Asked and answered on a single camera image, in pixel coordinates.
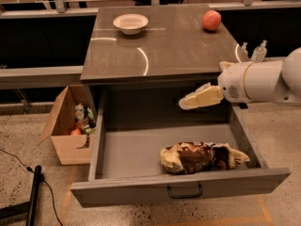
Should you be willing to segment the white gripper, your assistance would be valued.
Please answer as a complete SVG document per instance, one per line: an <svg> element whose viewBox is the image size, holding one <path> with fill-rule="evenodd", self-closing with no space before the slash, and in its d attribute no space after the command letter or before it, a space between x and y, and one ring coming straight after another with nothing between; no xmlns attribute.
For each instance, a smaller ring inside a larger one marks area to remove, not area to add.
<svg viewBox="0 0 301 226"><path fill-rule="evenodd" d="M217 78L218 86L213 86L211 83L202 85L180 99L180 108L190 110L218 105L224 98L231 103L249 103L250 98L246 92L246 72L251 65L251 61L238 63L221 61L219 67L222 73Z"/></svg>

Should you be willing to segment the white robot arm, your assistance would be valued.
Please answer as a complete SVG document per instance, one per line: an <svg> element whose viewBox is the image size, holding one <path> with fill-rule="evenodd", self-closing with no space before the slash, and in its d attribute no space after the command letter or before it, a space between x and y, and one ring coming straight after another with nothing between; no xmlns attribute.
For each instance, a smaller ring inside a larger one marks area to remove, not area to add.
<svg viewBox="0 0 301 226"><path fill-rule="evenodd" d="M218 105L223 99L235 104L301 105L301 48L283 60L221 61L220 67L217 86L207 83L187 94L179 101L181 109Z"/></svg>

